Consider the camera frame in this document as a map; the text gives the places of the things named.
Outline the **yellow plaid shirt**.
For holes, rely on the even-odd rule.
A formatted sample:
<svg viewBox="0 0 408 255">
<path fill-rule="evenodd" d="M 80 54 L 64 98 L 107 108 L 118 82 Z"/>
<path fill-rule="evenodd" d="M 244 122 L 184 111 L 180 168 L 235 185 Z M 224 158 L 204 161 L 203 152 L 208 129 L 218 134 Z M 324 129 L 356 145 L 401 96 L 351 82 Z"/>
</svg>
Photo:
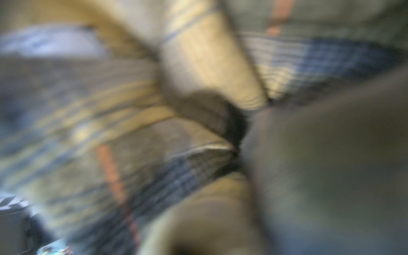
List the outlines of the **yellow plaid shirt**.
<svg viewBox="0 0 408 255">
<path fill-rule="evenodd" d="M 2 1 L 1 190 L 79 255 L 405 255 L 407 1 Z"/>
</svg>

